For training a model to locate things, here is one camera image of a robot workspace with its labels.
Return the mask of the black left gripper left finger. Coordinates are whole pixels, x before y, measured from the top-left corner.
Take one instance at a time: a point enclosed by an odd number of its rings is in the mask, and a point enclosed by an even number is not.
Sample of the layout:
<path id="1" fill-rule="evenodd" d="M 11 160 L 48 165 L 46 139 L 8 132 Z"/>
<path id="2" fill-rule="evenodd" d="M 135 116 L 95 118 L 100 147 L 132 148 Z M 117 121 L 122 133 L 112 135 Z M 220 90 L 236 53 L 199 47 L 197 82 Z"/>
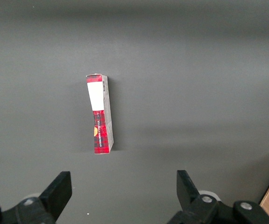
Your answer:
<path id="1" fill-rule="evenodd" d="M 71 196 L 71 173 L 62 171 L 39 196 L 5 211 L 0 207 L 0 224 L 55 224 Z"/>

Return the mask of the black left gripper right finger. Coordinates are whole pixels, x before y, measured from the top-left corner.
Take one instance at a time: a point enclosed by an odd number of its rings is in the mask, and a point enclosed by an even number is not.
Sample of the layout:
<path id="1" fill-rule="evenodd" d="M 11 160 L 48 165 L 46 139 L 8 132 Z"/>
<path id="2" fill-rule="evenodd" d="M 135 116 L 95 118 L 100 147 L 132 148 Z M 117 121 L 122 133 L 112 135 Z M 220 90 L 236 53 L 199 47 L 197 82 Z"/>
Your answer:
<path id="1" fill-rule="evenodd" d="M 269 224 L 269 215 L 257 203 L 236 201 L 228 206 L 209 194 L 200 194 L 186 170 L 177 171 L 181 205 L 169 224 Z"/>

